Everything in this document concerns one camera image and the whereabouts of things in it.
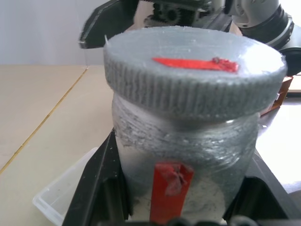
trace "red tab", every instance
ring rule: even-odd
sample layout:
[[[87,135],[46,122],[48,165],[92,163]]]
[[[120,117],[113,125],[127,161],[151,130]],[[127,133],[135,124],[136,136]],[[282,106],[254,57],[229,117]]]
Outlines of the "red tab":
[[[153,58],[154,61],[161,63],[168,67],[185,68],[185,69],[201,69],[201,70],[215,70],[225,72],[237,72],[238,64],[226,59],[218,57],[210,61],[207,60],[187,60],[187,59],[171,59],[171,58]]]
[[[150,221],[165,224],[181,215],[193,170],[180,163],[157,163],[151,195]]]

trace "white wall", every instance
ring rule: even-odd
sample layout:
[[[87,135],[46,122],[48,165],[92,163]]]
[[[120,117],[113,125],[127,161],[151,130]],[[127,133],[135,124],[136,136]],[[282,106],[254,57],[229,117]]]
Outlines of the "white wall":
[[[89,15],[105,2],[0,0],[0,64],[102,64],[102,50],[80,49],[78,38]],[[151,5],[143,2],[134,28],[148,12]]]

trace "table surface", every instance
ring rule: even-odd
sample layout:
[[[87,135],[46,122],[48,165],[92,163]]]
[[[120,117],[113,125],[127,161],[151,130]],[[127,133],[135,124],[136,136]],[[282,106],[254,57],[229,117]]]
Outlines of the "table surface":
[[[56,71],[56,66],[39,66],[28,69],[26,66],[14,67],[16,79],[18,76],[29,76],[27,84],[36,82],[39,76]],[[0,172],[0,225],[6,226],[50,226],[43,214],[32,204],[33,197],[60,176],[65,170],[80,159],[86,152],[99,146],[112,128],[111,100],[112,91],[107,86],[102,66],[90,66],[84,70],[65,70],[60,75],[71,73],[55,82],[41,82],[34,92],[54,90],[46,96],[61,95],[49,104],[32,106],[31,114],[22,115],[11,111],[10,118],[28,121],[36,118],[35,124],[19,123],[14,129],[24,129],[22,136],[16,134],[19,144],[28,139],[27,143],[14,156],[13,161]],[[62,83],[64,87],[57,88],[52,84]],[[15,98],[11,101],[20,105],[23,100],[27,106],[36,102],[35,96]],[[301,164],[298,150],[299,128],[301,128],[301,99],[287,99],[285,104],[261,119],[261,130],[257,149],[272,172],[282,183],[287,192],[301,190]]]

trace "gray lid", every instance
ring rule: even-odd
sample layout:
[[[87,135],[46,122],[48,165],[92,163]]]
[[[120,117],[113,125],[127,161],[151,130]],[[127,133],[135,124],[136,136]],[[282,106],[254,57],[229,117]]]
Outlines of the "gray lid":
[[[153,57],[238,63],[238,72],[172,68]],[[265,109],[275,99],[286,63],[273,48],[230,33],[154,27],[111,38],[104,48],[109,86],[126,100],[176,117],[227,120]]]

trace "beige table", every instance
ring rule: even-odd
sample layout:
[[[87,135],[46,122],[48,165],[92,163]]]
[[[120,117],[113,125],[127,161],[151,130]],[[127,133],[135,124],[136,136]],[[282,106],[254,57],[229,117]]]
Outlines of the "beige table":
[[[33,70],[32,75],[41,74],[43,70],[56,70],[56,66]],[[59,92],[52,87],[54,91],[48,95],[60,97],[49,108],[41,105],[46,112],[44,117],[83,71],[79,74],[67,68],[62,71],[61,76],[69,73],[74,79],[70,84],[62,81],[67,84],[64,91]],[[48,84],[41,84],[35,92],[39,93],[39,90],[45,90],[47,86]],[[32,198],[86,152],[104,141],[112,129],[111,99],[112,91],[106,85],[103,67],[89,67],[0,174],[1,226],[52,225],[32,204]],[[23,124],[19,125],[18,127],[16,124],[16,128],[21,129]]]

